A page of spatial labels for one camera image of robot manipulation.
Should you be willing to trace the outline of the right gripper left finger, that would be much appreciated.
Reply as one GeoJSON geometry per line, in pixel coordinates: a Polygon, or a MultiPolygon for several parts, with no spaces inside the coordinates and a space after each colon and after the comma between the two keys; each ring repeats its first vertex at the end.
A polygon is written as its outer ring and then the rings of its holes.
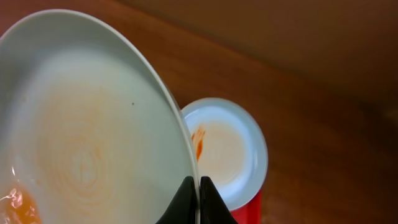
{"type": "Polygon", "coordinates": [[[194,179],[186,176],[156,224],[195,224],[197,195],[194,179]]]}

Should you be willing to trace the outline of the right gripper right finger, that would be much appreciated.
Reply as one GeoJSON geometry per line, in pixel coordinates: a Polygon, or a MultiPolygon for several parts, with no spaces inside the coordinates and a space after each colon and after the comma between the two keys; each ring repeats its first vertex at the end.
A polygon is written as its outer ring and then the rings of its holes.
{"type": "Polygon", "coordinates": [[[238,224],[228,210],[212,180],[203,176],[200,180],[200,223],[238,224]]]}

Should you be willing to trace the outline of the white plate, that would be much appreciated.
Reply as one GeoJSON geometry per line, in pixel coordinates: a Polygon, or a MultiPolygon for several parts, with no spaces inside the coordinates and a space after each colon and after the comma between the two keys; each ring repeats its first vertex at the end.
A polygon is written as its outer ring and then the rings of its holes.
{"type": "Polygon", "coordinates": [[[2,35],[2,221],[155,223],[186,177],[180,110],[118,31],[52,9],[2,35]]]}
{"type": "Polygon", "coordinates": [[[203,98],[182,109],[199,176],[207,176],[229,210],[249,203],[261,190],[268,168],[265,137],[238,104],[203,98]]]}

